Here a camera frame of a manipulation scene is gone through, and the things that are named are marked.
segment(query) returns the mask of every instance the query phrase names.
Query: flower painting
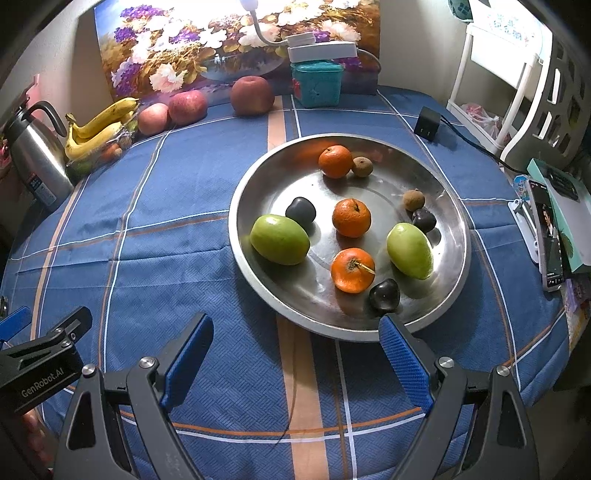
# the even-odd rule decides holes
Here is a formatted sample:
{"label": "flower painting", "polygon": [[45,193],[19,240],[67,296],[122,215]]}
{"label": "flower painting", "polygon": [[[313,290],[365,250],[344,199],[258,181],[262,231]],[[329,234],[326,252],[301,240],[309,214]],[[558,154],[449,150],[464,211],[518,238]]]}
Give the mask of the flower painting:
{"label": "flower painting", "polygon": [[[353,41],[379,55],[379,0],[259,0],[256,15],[268,41],[312,31],[317,43]],[[198,89],[214,105],[227,102],[234,81],[246,75],[264,76],[277,94],[291,93],[287,49],[259,38],[239,0],[105,0],[95,19],[113,99],[166,102]],[[345,92],[375,93],[375,60],[335,61],[345,67]]]}

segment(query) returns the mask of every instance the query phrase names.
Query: metal plate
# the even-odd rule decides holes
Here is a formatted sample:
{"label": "metal plate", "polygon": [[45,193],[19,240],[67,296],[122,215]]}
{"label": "metal plate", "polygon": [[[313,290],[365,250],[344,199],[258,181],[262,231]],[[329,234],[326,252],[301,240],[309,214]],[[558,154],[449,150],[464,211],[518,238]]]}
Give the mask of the metal plate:
{"label": "metal plate", "polygon": [[[332,180],[318,169],[318,157],[331,145],[344,145],[353,156],[374,162],[366,179],[349,173]],[[386,237],[398,222],[410,221],[402,195],[420,189],[426,207],[437,218],[437,228],[427,237],[433,247],[434,271],[426,280],[401,274],[389,260]],[[294,267],[273,264],[251,246],[249,234],[256,219],[266,213],[284,215],[295,197],[308,198],[317,210],[309,229],[310,251]],[[369,231],[359,239],[337,235],[332,225],[335,204],[345,198],[364,202],[372,213]],[[278,313],[332,338],[355,342],[378,341],[379,316],[367,305],[367,293],[351,295],[337,290],[330,265],[344,248],[369,252],[376,264],[374,285],[394,278],[401,302],[395,314],[411,332],[441,316],[459,295],[469,270],[470,236],[463,206],[429,169],[393,145],[354,135],[329,134],[286,143],[260,158],[244,175],[230,205],[230,244],[248,283]]]}

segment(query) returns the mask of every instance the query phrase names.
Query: small brown fruit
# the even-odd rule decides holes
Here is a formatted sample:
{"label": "small brown fruit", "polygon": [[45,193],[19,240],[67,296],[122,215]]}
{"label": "small brown fruit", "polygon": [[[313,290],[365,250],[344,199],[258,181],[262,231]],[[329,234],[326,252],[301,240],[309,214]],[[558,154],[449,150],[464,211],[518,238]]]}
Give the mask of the small brown fruit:
{"label": "small brown fruit", "polygon": [[353,173],[356,177],[368,177],[374,171],[374,164],[366,157],[357,157],[353,159]]}
{"label": "small brown fruit", "polygon": [[420,190],[409,190],[402,196],[404,208],[414,212],[425,206],[425,195]]}

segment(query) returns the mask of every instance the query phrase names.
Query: black plum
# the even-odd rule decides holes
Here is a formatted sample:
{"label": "black plum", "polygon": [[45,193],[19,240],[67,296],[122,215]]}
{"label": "black plum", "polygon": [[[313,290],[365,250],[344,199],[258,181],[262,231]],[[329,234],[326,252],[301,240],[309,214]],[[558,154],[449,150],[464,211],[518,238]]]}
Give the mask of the black plum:
{"label": "black plum", "polygon": [[400,288],[392,278],[378,283],[369,291],[369,303],[380,314],[394,312],[400,304]]}
{"label": "black plum", "polygon": [[297,197],[285,210],[285,216],[300,224],[301,227],[309,226],[316,218],[316,209],[312,202],[304,197]]}
{"label": "black plum", "polygon": [[428,233],[437,225],[437,219],[426,208],[419,208],[413,212],[413,225],[423,233]]}

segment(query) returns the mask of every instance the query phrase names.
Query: black charger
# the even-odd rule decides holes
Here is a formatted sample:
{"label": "black charger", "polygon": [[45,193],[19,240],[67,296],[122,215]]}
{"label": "black charger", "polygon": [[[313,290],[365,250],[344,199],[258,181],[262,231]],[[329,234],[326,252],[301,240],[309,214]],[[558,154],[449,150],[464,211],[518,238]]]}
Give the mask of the black charger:
{"label": "black charger", "polygon": [[437,130],[439,130],[440,122],[446,124],[464,142],[473,146],[475,149],[481,151],[482,153],[488,155],[490,158],[492,158],[498,164],[503,165],[508,170],[514,171],[515,173],[518,173],[520,175],[529,175],[526,171],[517,170],[516,168],[510,167],[504,161],[498,158],[495,154],[489,152],[482,145],[477,144],[472,140],[466,138],[447,118],[426,106],[423,107],[423,109],[421,110],[421,114],[418,116],[417,124],[414,127],[414,133],[415,135],[418,135],[419,137],[422,137],[425,140],[433,142],[435,140]]}
{"label": "black charger", "polygon": [[435,135],[439,129],[440,122],[441,114],[424,106],[421,110],[421,114],[418,116],[417,125],[414,127],[414,132],[419,137],[423,137],[424,139],[432,142],[435,140]]}

